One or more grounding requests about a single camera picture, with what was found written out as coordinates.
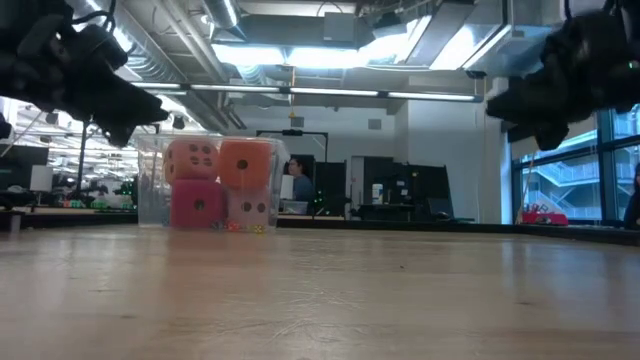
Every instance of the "dice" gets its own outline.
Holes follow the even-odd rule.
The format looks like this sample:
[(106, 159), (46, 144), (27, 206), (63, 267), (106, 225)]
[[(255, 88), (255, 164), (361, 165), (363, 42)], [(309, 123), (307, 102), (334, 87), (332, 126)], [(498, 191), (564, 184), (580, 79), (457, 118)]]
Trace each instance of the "dice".
[(218, 176), (218, 149), (207, 138), (174, 140), (163, 156), (164, 177), (176, 180), (215, 180)]
[(211, 228), (227, 217), (222, 185), (213, 180), (175, 180), (169, 224), (177, 228)]
[(220, 146), (220, 182), (230, 191), (260, 192), (269, 185), (273, 145), (257, 139), (225, 139)]
[(230, 191), (228, 193), (228, 223), (245, 229), (256, 226), (267, 227), (272, 213), (269, 190), (265, 187), (256, 192)]

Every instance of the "white wall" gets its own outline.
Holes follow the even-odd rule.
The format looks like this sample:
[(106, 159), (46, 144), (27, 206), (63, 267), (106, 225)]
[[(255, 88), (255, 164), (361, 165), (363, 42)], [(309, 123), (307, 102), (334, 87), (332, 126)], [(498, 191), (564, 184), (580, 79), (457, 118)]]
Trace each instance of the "white wall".
[[(351, 159), (358, 156), (394, 156), (395, 117), (387, 115), (386, 109), (360, 109), (321, 107), (296, 107), (296, 116), (305, 118), (304, 131), (329, 133), (329, 162), (347, 162), (345, 193), (351, 196)], [(285, 130), (291, 128), (290, 108), (272, 107), (266, 110), (257, 107), (236, 107), (236, 113), (249, 130), (235, 131), (230, 135), (255, 136), (256, 130)], [(382, 130), (369, 130), (369, 119), (381, 119)], [(313, 155), (316, 161), (324, 161), (324, 137), (283, 137), (291, 154)]]
[[(494, 92), (506, 84), (495, 83)], [(409, 102), (409, 162), (447, 167), (456, 217), (510, 223), (511, 161), (500, 120), (485, 104)]]

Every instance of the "red object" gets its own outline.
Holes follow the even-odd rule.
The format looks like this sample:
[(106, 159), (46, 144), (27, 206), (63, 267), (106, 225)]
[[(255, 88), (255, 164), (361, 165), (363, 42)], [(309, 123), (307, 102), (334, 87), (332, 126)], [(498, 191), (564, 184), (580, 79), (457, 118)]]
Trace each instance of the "red object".
[(569, 219), (565, 214), (540, 213), (539, 208), (534, 205), (531, 211), (522, 213), (522, 223), (530, 225), (560, 225), (569, 226)]
[(169, 224), (179, 228), (211, 228), (226, 219), (222, 185), (212, 180), (176, 180), (171, 189)]

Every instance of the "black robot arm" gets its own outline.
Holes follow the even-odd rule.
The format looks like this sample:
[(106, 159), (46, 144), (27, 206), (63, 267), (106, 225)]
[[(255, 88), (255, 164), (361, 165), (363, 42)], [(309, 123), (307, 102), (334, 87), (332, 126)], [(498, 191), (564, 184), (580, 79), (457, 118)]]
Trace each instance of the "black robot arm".
[(568, 124), (594, 111), (640, 103), (640, 5), (608, 0), (571, 16), (546, 39), (543, 67), (490, 99), (487, 114), (530, 127), (541, 150), (557, 148)]
[[(162, 102), (114, 74), (128, 55), (112, 35), (108, 11), (73, 19), (64, 0), (0, 0), (0, 96), (94, 121), (125, 146), (135, 127), (167, 119)], [(104, 17), (103, 26), (73, 25)]]

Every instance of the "fluorescent light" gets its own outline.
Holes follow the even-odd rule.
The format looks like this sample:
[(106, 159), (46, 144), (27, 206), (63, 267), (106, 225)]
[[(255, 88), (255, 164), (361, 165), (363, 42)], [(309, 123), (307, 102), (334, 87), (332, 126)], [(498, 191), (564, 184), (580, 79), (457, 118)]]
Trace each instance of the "fluorescent light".
[(431, 22), (431, 16), (423, 16), (420, 19), (413, 20), (407, 24), (407, 32), (410, 33), (409, 38), (404, 43), (402, 49), (396, 55), (395, 63), (398, 64), (407, 60), (413, 49), (415, 49), (422, 34), (427, 30), (427, 26)]
[(134, 86), (137, 86), (141, 89), (152, 89), (152, 90), (180, 90), (180, 84), (169, 84), (169, 83), (148, 83), (148, 82), (132, 82)]
[(275, 86), (244, 86), (244, 85), (192, 85), (193, 90), (229, 91), (243, 93), (279, 93)]
[(186, 91), (179, 90), (147, 90), (149, 94), (153, 95), (167, 95), (167, 96), (186, 96)]
[(429, 69), (457, 70), (473, 55), (478, 46), (475, 44), (473, 32), (467, 25), (464, 25), (445, 45)]
[(351, 69), (366, 65), (355, 49), (295, 48), (287, 64), (310, 69)]
[[(87, 4), (93, 8), (93, 10), (100, 11), (104, 10), (95, 0), (87, 0)], [(113, 31), (113, 37), (116, 38), (118, 44), (125, 52), (129, 52), (133, 48), (133, 42), (129, 40), (129, 38), (122, 32), (122, 30), (115, 28)]]
[(471, 95), (452, 95), (452, 94), (428, 94), (428, 93), (409, 93), (409, 92), (390, 92), (391, 99), (406, 100), (445, 100), (445, 101), (473, 101), (475, 96)]
[(478, 60), (480, 60), (491, 48), (496, 46), (496, 44), (502, 40), (509, 32), (511, 32), (511, 25), (506, 25), (502, 30), (500, 30), (496, 36), (491, 38), (486, 44), (484, 44), (478, 52), (475, 53), (464, 65), (462, 65), (463, 69), (468, 69), (473, 66)]
[(291, 88), (292, 94), (312, 94), (312, 95), (347, 95), (377, 97), (378, 92), (374, 90), (344, 90), (344, 89), (314, 89), (314, 88)]
[(284, 63), (282, 51), (270, 46), (229, 46), (211, 45), (216, 56), (223, 63), (253, 66), (280, 65)]

